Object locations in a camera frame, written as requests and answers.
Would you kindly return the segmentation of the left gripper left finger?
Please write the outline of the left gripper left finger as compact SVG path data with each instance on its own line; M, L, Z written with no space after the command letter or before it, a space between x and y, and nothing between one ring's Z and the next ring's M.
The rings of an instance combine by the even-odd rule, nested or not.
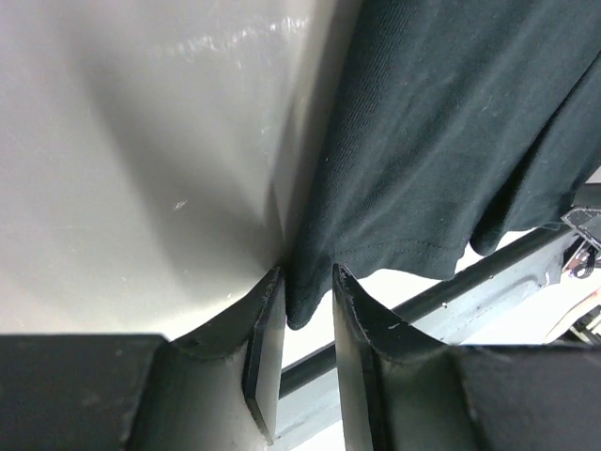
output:
M241 299L174 341L185 445L271 445L285 334L284 275L268 271Z

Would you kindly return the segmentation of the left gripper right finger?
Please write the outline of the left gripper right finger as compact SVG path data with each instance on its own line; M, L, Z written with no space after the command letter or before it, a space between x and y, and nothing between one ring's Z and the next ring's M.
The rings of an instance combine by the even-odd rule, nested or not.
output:
M451 361L442 343L332 270L335 353L348 450L448 450Z

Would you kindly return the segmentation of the black t shirt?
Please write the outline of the black t shirt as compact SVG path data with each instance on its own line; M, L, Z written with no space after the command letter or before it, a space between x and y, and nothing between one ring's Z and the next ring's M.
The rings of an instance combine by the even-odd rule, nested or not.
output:
M447 280L560 222L600 166L596 1L366 1L286 271L303 328L331 269Z

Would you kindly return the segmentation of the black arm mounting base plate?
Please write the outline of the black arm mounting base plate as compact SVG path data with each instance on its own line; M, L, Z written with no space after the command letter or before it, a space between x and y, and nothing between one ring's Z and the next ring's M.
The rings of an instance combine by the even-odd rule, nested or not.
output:
M600 187L536 229L389 308L451 361L448 450L600 446ZM274 448L343 426L334 341L282 375Z

